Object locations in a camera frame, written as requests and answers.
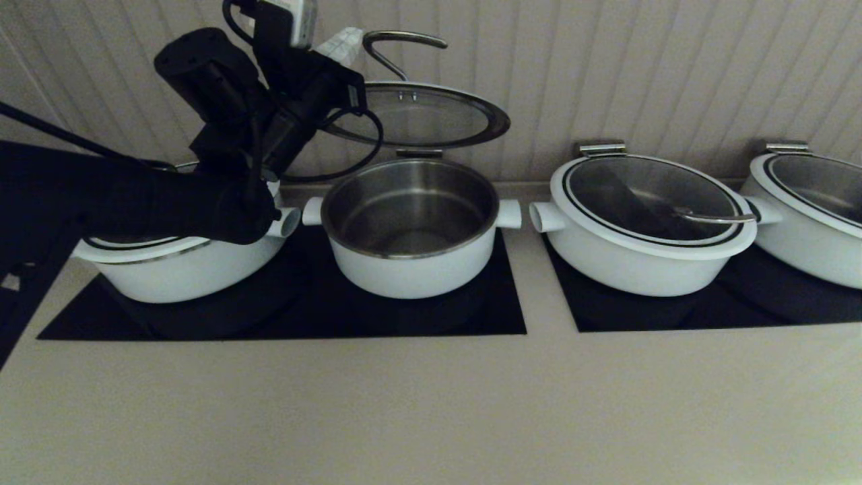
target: cooking pot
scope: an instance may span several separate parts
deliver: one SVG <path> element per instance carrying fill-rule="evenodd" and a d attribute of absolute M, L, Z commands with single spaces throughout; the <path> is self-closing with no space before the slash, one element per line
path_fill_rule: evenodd
<path fill-rule="evenodd" d="M 360 170 L 325 198 L 311 199 L 303 223 L 323 225 L 335 261 L 356 286 L 390 298 L 432 297 L 479 274 L 497 227 L 521 227 L 517 201 L 499 200 L 482 175 L 440 158 L 443 148 L 499 137 L 509 129 L 509 117 L 470 93 L 410 82 L 374 49 L 377 41 L 447 47 L 442 39 L 413 32 L 365 35 L 365 50 L 401 79 L 365 83 L 365 94 L 384 126 L 382 143 L 403 158 Z M 349 140 L 377 140 L 376 129 L 348 118 L 327 130 Z"/>
<path fill-rule="evenodd" d="M 552 202 L 529 211 L 557 253 L 593 280 L 646 296 L 693 293 L 754 241 L 749 204 L 705 173 L 627 154 L 621 142 L 579 153 L 553 174 Z M 759 210 L 762 222 L 776 220 L 768 204 Z"/>
<path fill-rule="evenodd" d="M 766 150 L 741 193 L 774 206 L 781 222 L 759 228 L 757 245 L 793 268 L 862 289 L 862 167 L 812 154 L 804 142 Z"/>
<path fill-rule="evenodd" d="M 521 207 L 499 200 L 470 168 L 414 158 L 365 168 L 310 199 L 303 224 L 323 224 L 339 269 L 356 286 L 419 299 L 479 274 L 496 228 L 521 227 Z"/>
<path fill-rule="evenodd" d="M 268 184 L 275 195 L 278 182 Z M 90 261 L 123 295 L 144 303 L 199 298 L 237 283 L 263 267 L 299 224 L 299 210 L 279 208 L 266 236 L 251 244 L 204 237 L 157 240 L 85 238 L 72 257 Z"/>

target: curved metal handle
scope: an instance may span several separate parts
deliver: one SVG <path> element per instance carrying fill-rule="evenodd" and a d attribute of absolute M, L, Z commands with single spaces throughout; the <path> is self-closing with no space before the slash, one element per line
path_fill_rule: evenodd
<path fill-rule="evenodd" d="M 692 209 L 674 208 L 678 216 L 696 223 L 705 224 L 741 224 L 757 221 L 757 216 L 754 214 L 742 214 L 741 216 L 704 216 L 703 214 L 695 214 Z"/>
<path fill-rule="evenodd" d="M 401 30 L 375 30 L 363 35 L 362 47 L 368 55 L 373 57 L 380 64 L 383 64 L 390 71 L 394 72 L 402 81 L 409 81 L 409 79 L 407 79 L 407 73 L 405 73 L 400 67 L 392 64 L 391 60 L 386 59 L 374 48 L 374 42 L 378 41 L 415 42 L 417 44 L 425 44 L 426 46 L 437 47 L 439 49 L 449 47 L 449 44 L 440 37 L 418 34 L 416 32 L 404 32 Z"/>

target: induction cooktop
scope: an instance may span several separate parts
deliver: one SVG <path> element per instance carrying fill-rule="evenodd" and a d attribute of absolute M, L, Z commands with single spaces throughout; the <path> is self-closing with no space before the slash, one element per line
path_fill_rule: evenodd
<path fill-rule="evenodd" d="M 578 272 L 546 236 L 554 272 L 582 332 L 665 331 L 862 321 L 862 291 L 805 274 L 753 245 L 704 289 L 678 297 L 622 292 Z"/>
<path fill-rule="evenodd" d="M 300 227 L 245 280 L 200 299 L 146 304 L 97 276 L 42 340 L 281 340 L 526 334 L 503 235 L 484 270 L 450 293 L 389 299 L 351 283 L 323 228 Z"/>

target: white pot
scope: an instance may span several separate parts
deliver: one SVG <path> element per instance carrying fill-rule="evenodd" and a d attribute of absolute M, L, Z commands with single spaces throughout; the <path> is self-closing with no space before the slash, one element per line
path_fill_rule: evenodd
<path fill-rule="evenodd" d="M 838 285 L 862 289 L 862 226 L 836 217 L 780 185 L 770 168 L 771 161 L 779 156 L 782 155 L 765 154 L 755 158 L 751 163 L 751 176 L 741 190 L 747 197 L 757 197 L 772 205 L 782 218 L 779 224 L 759 228 L 755 242 L 793 268 Z M 815 170 L 817 163 L 838 163 L 847 170 L 859 170 L 842 161 L 810 159 L 814 165 L 811 169 Z M 755 201 L 754 206 L 759 210 L 758 202 Z"/>
<path fill-rule="evenodd" d="M 694 169 L 652 157 L 703 177 L 720 188 L 750 215 L 748 203 L 721 182 Z M 593 280 L 625 292 L 646 296 L 679 296 L 706 287 L 732 255 L 745 250 L 757 233 L 756 223 L 728 224 L 720 235 L 700 241 L 662 241 L 639 236 L 602 219 L 583 206 L 575 206 L 565 191 L 569 169 L 589 158 L 570 161 L 551 178 L 550 203 L 533 203 L 530 218 L 559 255 Z"/>
<path fill-rule="evenodd" d="M 488 215 L 490 219 L 484 225 L 485 229 L 450 248 L 430 254 L 387 255 L 381 252 L 352 249 L 333 236 L 331 226 L 328 227 L 323 215 L 327 210 L 327 204 L 329 207 L 345 205 L 343 204 L 345 198 L 340 196 L 340 193 L 344 191 L 340 191 L 340 189 L 351 184 L 356 186 L 356 180 L 361 181 L 363 178 L 370 178 L 372 183 L 367 187 L 380 187 L 378 183 L 386 183 L 390 186 L 380 188 L 380 192 L 369 192 L 374 190 L 373 188 L 368 188 L 365 192 L 356 191 L 361 193 L 363 199 L 379 198 L 389 191 L 402 192 L 406 190 L 402 184 L 406 183 L 406 179 L 409 177 L 402 179 L 400 173 L 384 171 L 407 170 L 410 167 L 434 167 L 434 170 L 461 172 L 469 180 L 481 183 L 487 189 L 488 196 L 497 201 L 497 194 L 493 187 L 478 173 L 468 168 L 456 167 L 455 164 L 445 161 L 406 160 L 379 164 L 358 172 L 352 178 L 343 180 L 330 190 L 327 199 L 312 198 L 303 208 L 303 224 L 323 224 L 324 228 L 327 229 L 335 261 L 341 272 L 353 284 L 367 292 L 389 298 L 428 298 L 451 292 L 463 286 L 476 277 L 488 263 L 494 249 L 496 228 L 518 229 L 521 227 L 521 206 L 518 201 L 500 200 L 497 205 L 498 208 Z M 412 180 L 428 179 L 414 177 Z M 392 219 L 397 217 L 411 218 L 415 216 L 409 210 L 405 210 L 392 215 Z M 389 220 L 378 222 L 387 224 Z"/>
<path fill-rule="evenodd" d="M 120 293 L 131 299 L 174 303 L 200 298 L 245 279 L 277 254 L 300 219 L 298 209 L 279 210 L 281 219 L 272 223 L 267 236 L 251 244 L 203 237 L 139 244 L 92 239 L 101 247 L 82 240 L 72 257 L 92 262 Z"/>

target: robotic arm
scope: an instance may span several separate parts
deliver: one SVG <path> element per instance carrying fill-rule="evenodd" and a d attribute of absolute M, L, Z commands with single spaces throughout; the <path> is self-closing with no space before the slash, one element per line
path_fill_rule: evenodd
<path fill-rule="evenodd" d="M 236 26 L 233 3 L 255 19 L 253 37 Z M 224 1 L 228 25 L 252 44 L 268 87 L 218 28 L 183 35 L 156 56 L 156 72 L 205 122 L 191 144 L 200 160 L 193 174 L 117 154 L 0 104 L 0 113 L 102 155 L 0 141 L 0 368 L 81 237 L 253 243 L 279 217 L 264 180 L 329 180 L 371 160 L 383 128 L 366 107 L 363 77 L 308 49 L 314 7 Z M 318 129 L 347 114 L 378 127 L 368 156 L 339 173 L 283 176 Z"/>

